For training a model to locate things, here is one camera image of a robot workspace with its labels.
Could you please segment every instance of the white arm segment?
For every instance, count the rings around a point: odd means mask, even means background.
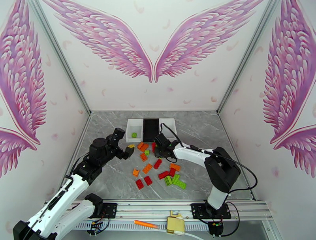
[[[184,147],[178,144],[177,146],[175,146],[175,149],[173,150],[173,153],[175,154],[176,158],[184,159],[196,163],[202,167],[205,167],[204,161],[210,155],[204,153],[204,151],[213,152],[213,149],[202,149],[202,152],[198,152],[190,149],[190,146],[185,143],[182,143],[182,145]],[[213,186],[211,193],[207,198],[207,202],[217,210],[222,206],[226,197],[227,193],[224,193]]]
[[[94,212],[94,208],[95,206],[92,202],[83,200],[78,206],[63,216],[52,231],[57,233],[55,240],[63,239],[78,223],[90,217]]]
[[[62,191],[66,193],[59,199],[59,201],[54,205],[51,210],[47,210],[41,219],[34,225],[32,228],[35,232],[37,230],[41,231],[41,236],[47,238],[51,233],[54,232],[54,227],[60,217],[67,210],[68,206],[85,190],[88,188],[89,184],[87,181],[82,181],[82,177],[75,174],[71,175],[73,178],[73,183],[69,187],[68,191],[65,188],[71,183],[71,180],[68,179],[64,186],[56,193],[56,195],[45,205],[37,214],[29,219],[29,227],[39,219],[42,212],[47,208],[47,206],[52,202],[56,196]]]

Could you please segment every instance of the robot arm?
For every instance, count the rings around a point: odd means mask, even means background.
[[[67,182],[56,195],[28,222],[19,221],[13,228],[15,240],[59,240],[62,239],[82,220],[92,214],[99,215],[103,200],[95,194],[89,194],[72,211],[62,215],[68,206],[102,172],[102,167],[114,157],[129,158],[134,148],[125,151],[118,147],[125,131],[116,128],[106,139],[98,138],[90,145],[89,154],[78,164],[73,173],[67,176]]]
[[[241,170],[221,147],[202,149],[189,146],[177,140],[170,142],[162,133],[155,138],[157,147],[155,156],[158,158],[179,158],[205,167],[213,184],[207,203],[216,211],[221,208],[228,193],[239,177]]]

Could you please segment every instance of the pink angel wing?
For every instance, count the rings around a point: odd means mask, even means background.
[[[184,20],[170,37],[155,67],[155,82],[162,75],[175,77],[191,69],[234,36],[249,22],[252,9],[263,0],[233,0]]]
[[[0,127],[0,178],[4,174],[17,167],[17,158],[21,151],[31,148],[36,150],[31,141],[25,139],[21,134],[6,128]]]
[[[316,176],[316,125],[299,128],[286,135],[274,149],[285,147],[294,156],[295,167],[298,165],[313,178]]]
[[[43,0],[61,25],[92,52],[132,78],[145,75],[152,82],[152,63],[136,35],[121,19],[68,0]]]
[[[274,127],[274,143],[293,128],[316,80],[313,29],[296,0],[282,0],[269,50],[263,113]]]
[[[45,123],[40,47],[25,0],[17,0],[0,37],[0,93],[18,129],[33,142]]]

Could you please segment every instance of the pink feather pattern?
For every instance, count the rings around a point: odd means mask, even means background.
[[[295,167],[300,166],[313,178],[316,176],[316,125],[299,128],[287,134],[274,149],[285,147],[294,156]]]
[[[294,127],[316,80],[316,42],[296,0],[282,0],[269,50],[263,113],[274,143]]]
[[[184,20],[170,37],[155,67],[155,82],[162,75],[176,77],[198,64],[249,22],[263,0],[233,0]]]
[[[45,123],[44,73],[34,25],[25,0],[17,0],[0,37],[0,88],[18,129],[33,142]]]
[[[68,0],[43,0],[58,13],[61,25],[92,52],[126,75],[152,82],[152,63],[136,35],[121,19]]]

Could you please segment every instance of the white wall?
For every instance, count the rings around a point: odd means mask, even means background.
[[[1,3],[1,33],[13,4],[13,0]],[[58,189],[87,119],[82,104],[31,11],[30,20],[34,21],[41,49],[41,69],[44,72],[44,92],[46,93],[44,100],[47,102],[46,123],[36,130],[36,136],[40,141],[40,144],[34,144],[37,150],[22,151],[17,167],[13,167],[5,175],[2,171],[0,235],[4,240],[13,239],[13,226],[19,220],[27,221]],[[0,127],[21,133],[13,123],[2,98],[0,98]]]
[[[63,2],[47,0],[49,1],[57,4]],[[176,78],[163,75],[158,83],[154,81],[150,83],[145,76],[131,78],[119,70],[111,69],[111,62],[105,62],[98,55],[93,54],[90,48],[60,24],[54,16],[55,10],[43,0],[39,2],[90,108],[94,111],[121,111],[217,109],[268,1],[262,0],[254,8],[255,14],[250,18],[250,22],[219,46],[216,52]],[[229,1],[74,0],[72,2],[122,19],[134,31],[154,65],[173,31],[182,21],[193,14]]]
[[[312,27],[316,29],[315,1],[297,0],[297,2],[306,21],[313,23]],[[276,17],[280,17],[280,9],[279,4],[221,117],[235,143],[234,147],[241,162],[257,174],[259,184],[254,190],[255,194],[259,200],[268,202],[283,239],[308,240],[315,239],[316,179],[305,170],[301,170],[300,166],[295,167],[290,150],[284,147],[273,149],[275,143],[269,142],[274,136],[274,129],[264,122],[263,115],[263,98],[266,97],[262,97],[262,93],[265,89],[271,30],[275,26]],[[314,56],[315,49],[312,49],[312,43],[310,42],[308,46]],[[307,77],[313,79],[314,71],[313,68],[311,75]],[[315,99],[314,87],[292,131],[316,123]],[[311,163],[314,163],[315,145],[311,144],[311,148],[314,156]]]

